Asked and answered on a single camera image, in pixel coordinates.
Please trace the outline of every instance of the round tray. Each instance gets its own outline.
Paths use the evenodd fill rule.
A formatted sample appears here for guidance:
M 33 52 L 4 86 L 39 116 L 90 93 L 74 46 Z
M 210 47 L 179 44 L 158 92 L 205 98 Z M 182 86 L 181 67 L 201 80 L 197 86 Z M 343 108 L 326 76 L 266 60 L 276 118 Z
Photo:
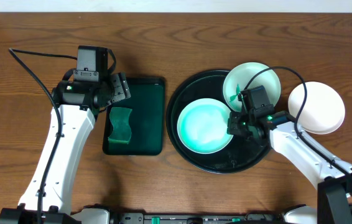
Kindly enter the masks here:
M 224 149 L 212 154 L 199 154 L 187 149 L 178 137 L 177 120 L 189 103 L 201 98 L 212 98 L 227 105 L 222 88 L 228 73 L 229 70 L 210 70 L 190 77 L 173 93 L 166 112 L 168 135 L 178 153 L 194 166 L 208 172 L 239 172 L 257 164 L 269 152 L 269 147 L 261 147 L 234 136 Z

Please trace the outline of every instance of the black plate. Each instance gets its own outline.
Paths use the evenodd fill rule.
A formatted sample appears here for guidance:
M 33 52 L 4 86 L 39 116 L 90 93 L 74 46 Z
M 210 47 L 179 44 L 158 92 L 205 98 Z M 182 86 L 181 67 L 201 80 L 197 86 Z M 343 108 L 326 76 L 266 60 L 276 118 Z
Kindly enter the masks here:
M 184 159 L 208 172 L 239 172 L 257 164 L 269 152 L 269 147 L 259 147 L 256 143 L 238 136 L 234 136 L 224 149 L 212 154 L 193 152 L 180 141 L 177 120 L 189 103 L 212 98 L 227 105 L 223 97 L 223 82 L 228 73 L 229 70 L 210 70 L 190 77 L 176 89 L 167 108 L 166 127 L 170 141 Z

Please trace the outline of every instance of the cable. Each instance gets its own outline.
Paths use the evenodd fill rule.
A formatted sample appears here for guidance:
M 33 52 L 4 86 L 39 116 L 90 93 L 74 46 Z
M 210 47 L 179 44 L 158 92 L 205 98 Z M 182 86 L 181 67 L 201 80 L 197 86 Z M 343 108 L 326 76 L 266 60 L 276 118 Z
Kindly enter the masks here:
M 10 54 L 14 57 L 14 59 L 19 62 L 19 64 L 34 78 L 34 80 L 39 84 L 39 86 L 43 89 L 43 91 L 46 93 L 47 97 L 49 98 L 53 109 L 56 113 L 57 117 L 57 123 L 58 123 L 58 130 L 56 134 L 56 140 L 53 145 L 52 152 L 49 155 L 49 159 L 47 161 L 47 165 L 45 167 L 44 173 L 42 175 L 42 180 L 40 182 L 40 187 L 39 187 L 39 192 L 38 192 L 38 206 L 37 206 L 37 219 L 38 219 L 38 224 L 42 223 L 42 201 L 43 201 L 43 192 L 45 190 L 45 183 L 46 183 L 46 178 L 47 175 L 49 174 L 49 169 L 50 165 L 52 164 L 54 155 L 56 153 L 56 149 L 58 146 L 58 142 L 60 142 L 60 138 L 62 137 L 62 131 L 63 131 L 63 123 L 62 119 L 60 116 L 60 112 L 58 108 L 56 107 L 56 104 L 54 102 L 54 99 L 46 86 L 39 80 L 39 78 L 33 73 L 33 71 L 24 63 L 22 60 L 14 53 L 14 52 L 20 52 L 20 53 L 25 53 L 25 54 L 34 54 L 34 55 L 41 55 L 41 53 L 34 53 L 34 52 L 28 52 L 26 53 L 23 50 L 16 50 L 16 49 L 9 49 Z M 56 56 L 49 56 L 49 57 L 59 57 L 59 56 L 66 56 L 66 55 L 56 55 Z
M 78 60 L 77 57 L 69 56 L 69 55 L 46 54 L 46 53 L 30 52 L 30 51 L 18 50 L 18 49 L 11 49 L 11 50 L 13 51 L 13 53 L 18 52 L 18 53 L 23 53 L 23 54 L 39 55 L 39 56 L 45 56 L 45 57 L 62 57 L 62 58 L 70 58 L 70 59 Z
M 300 114 L 302 113 L 303 111 L 303 108 L 306 104 L 306 100 L 307 100 L 307 88 L 306 88 L 306 83 L 305 83 L 305 80 L 303 79 L 303 77 L 301 75 L 299 75 L 299 73 L 297 73 L 296 71 L 292 70 L 291 68 L 288 68 L 288 67 L 283 67 L 283 66 L 276 66 L 276 67 L 270 67 L 270 68 L 266 68 L 266 69 L 263 69 L 261 70 L 260 72 L 258 72 L 256 75 L 254 75 L 250 81 L 248 82 L 248 84 L 245 86 L 244 90 L 247 90 L 248 89 L 248 86 L 252 83 L 252 81 L 260 74 L 268 71 L 268 70 L 273 70 L 273 69 L 284 69 L 284 70 L 288 70 L 290 72 L 292 72 L 293 74 L 295 74 L 299 79 L 300 81 L 302 82 L 302 85 L 303 85 L 303 89 L 304 89 L 304 92 L 305 92 L 305 95 L 303 97 L 303 102 L 302 102 L 302 105 L 300 106 L 300 109 L 296 115 L 296 118 L 295 118 L 295 122 L 294 122 L 294 129 L 295 129 L 295 132 L 297 133 L 297 137 L 300 138 L 310 149 L 312 149 L 314 152 L 316 152 L 319 156 L 321 156 L 324 160 L 326 160 L 332 167 L 338 169 L 341 173 L 343 173 L 346 178 L 348 178 L 349 180 L 352 181 L 352 175 L 344 170 L 344 168 L 342 168 L 341 166 L 339 166 L 334 159 L 330 159 L 328 158 L 326 155 L 324 155 L 322 152 L 320 152 L 316 147 L 312 146 L 302 135 L 302 133 L 298 130 L 298 120 L 299 120 L 299 117 L 300 117 Z

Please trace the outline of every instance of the dark green tray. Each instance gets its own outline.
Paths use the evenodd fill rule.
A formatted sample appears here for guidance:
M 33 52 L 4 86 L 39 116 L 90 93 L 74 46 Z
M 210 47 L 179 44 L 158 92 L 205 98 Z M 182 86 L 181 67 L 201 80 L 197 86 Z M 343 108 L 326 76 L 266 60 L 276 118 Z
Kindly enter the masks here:
M 108 155 L 156 156 L 162 151 L 165 110 L 165 82 L 160 78 L 127 78 L 131 97 L 113 106 L 132 109 L 129 125 L 132 138 L 129 144 L 109 143 L 113 131 L 109 120 L 111 108 L 106 115 L 103 152 Z

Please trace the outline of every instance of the wooden table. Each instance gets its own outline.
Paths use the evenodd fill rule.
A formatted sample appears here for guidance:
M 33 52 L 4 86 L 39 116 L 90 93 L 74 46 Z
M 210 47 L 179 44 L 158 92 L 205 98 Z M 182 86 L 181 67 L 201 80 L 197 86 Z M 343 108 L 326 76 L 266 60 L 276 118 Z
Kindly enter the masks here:
M 315 136 L 352 163 L 352 14 L 128 14 L 0 13 L 0 210 L 15 208 L 35 171 L 50 122 L 43 91 L 7 48 L 76 55 L 79 45 L 114 50 L 117 71 L 166 79 L 166 101 L 186 78 L 244 62 L 285 65 L 306 81 L 332 86 L 346 118 L 332 134 Z M 20 55 L 52 89 L 75 61 Z M 299 81 L 277 71 L 278 109 Z M 158 156 L 106 156 L 101 151 L 105 115 L 83 151 L 72 207 L 102 203 L 149 213 L 245 213 L 316 206 L 310 182 L 281 155 L 270 153 L 253 168 L 211 174 L 189 164 L 164 132 Z

